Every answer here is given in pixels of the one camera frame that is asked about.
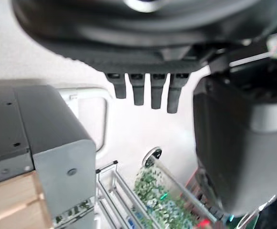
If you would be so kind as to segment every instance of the wooden drawer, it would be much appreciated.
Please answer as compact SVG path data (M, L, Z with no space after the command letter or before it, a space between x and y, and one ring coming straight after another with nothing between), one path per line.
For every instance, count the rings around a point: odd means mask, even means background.
M52 228L41 185L33 171L0 183L0 229Z

